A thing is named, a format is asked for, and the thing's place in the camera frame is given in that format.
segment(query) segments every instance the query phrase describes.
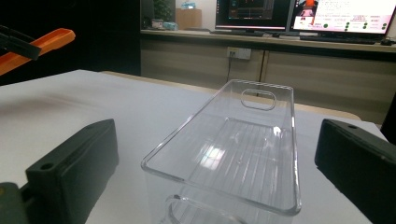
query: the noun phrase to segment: orange tool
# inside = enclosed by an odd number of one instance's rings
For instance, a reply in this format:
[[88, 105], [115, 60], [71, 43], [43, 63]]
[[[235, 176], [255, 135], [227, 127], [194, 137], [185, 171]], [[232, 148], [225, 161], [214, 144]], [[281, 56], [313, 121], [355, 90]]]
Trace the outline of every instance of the orange tool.
[[[59, 49], [72, 42], [75, 37], [76, 35], [72, 30], [60, 28], [41, 36], [37, 40], [31, 42], [31, 44], [41, 48], [39, 55], [43, 55], [53, 49]], [[0, 56], [0, 76], [29, 61], [31, 61], [31, 59], [13, 52]]]

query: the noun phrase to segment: transparent container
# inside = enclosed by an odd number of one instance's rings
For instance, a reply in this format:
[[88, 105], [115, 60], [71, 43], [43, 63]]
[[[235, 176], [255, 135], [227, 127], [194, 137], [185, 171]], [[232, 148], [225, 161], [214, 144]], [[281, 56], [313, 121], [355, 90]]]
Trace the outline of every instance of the transparent container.
[[143, 159], [152, 223], [291, 223], [293, 89], [231, 80]]

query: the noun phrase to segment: power outlet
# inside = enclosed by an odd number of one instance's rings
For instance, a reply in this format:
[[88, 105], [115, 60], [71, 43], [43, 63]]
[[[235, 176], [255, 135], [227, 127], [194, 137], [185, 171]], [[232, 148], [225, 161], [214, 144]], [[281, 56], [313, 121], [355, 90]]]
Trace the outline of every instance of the power outlet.
[[250, 60], [251, 49], [227, 48], [227, 57]]

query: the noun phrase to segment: monitor screen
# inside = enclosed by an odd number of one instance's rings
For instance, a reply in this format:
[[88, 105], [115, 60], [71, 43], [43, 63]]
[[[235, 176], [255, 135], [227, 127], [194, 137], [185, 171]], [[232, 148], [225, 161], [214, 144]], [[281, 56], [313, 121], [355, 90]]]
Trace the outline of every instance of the monitor screen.
[[216, 29], [284, 31], [290, 0], [217, 0]]
[[335, 35], [385, 36], [395, 0], [294, 0], [290, 29]]

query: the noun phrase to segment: dark background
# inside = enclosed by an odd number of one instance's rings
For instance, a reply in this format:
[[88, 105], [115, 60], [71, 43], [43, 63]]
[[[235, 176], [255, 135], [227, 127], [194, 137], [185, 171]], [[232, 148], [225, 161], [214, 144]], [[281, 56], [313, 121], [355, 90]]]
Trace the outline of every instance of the dark background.
[[140, 76], [140, 1], [12, 0], [0, 8], [1, 25], [33, 38], [58, 28], [76, 34], [70, 44], [0, 76], [0, 85], [76, 69]]

